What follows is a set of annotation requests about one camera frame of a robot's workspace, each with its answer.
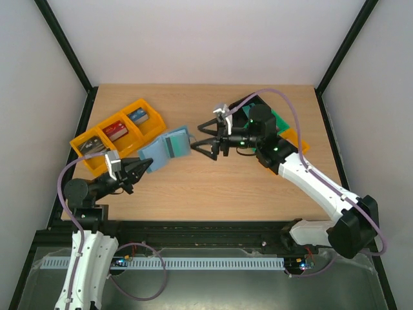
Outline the blue card holder wallet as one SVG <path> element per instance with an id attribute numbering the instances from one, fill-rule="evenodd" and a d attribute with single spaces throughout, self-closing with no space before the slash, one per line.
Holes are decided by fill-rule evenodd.
<path id="1" fill-rule="evenodd" d="M 170 132 L 161 134 L 152 143 L 138 150 L 140 159 L 152 158 L 153 162 L 146 170 L 152 173 L 163 168 L 171 159 L 189 156 L 190 133 L 188 127 L 178 127 Z"/>

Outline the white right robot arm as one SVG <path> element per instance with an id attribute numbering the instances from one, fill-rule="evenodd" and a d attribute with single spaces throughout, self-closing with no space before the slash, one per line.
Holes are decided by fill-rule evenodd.
<path id="1" fill-rule="evenodd" d="M 312 198 L 329 216 L 328 221 L 294 220 L 284 229 L 282 247 L 289 253 L 304 245 L 333 248 L 353 258 L 377 236 L 378 204 L 371 196 L 360 198 L 320 173 L 299 150 L 277 133 L 276 116 L 267 105 L 248 111 L 246 127 L 233 127 L 224 118 L 227 107 L 215 110 L 216 118 L 198 126 L 210 138 L 193 142 L 191 148 L 212 160 L 231 148 L 254 149 L 264 168 L 290 181 Z"/>

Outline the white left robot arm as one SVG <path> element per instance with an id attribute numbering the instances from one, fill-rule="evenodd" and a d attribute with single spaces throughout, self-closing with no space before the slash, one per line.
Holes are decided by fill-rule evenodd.
<path id="1" fill-rule="evenodd" d="M 75 178 L 63 184 L 69 163 L 57 179 L 57 195 L 63 210 L 74 224 L 71 255 L 65 282 L 55 309 L 100 309 L 103 289 L 119 242 L 107 232 L 108 206 L 97 205 L 105 196 L 123 189 L 132 194 L 134 184 L 152 164 L 151 158 L 120 159 L 117 152 L 104 155 L 107 172 L 93 180 Z"/>

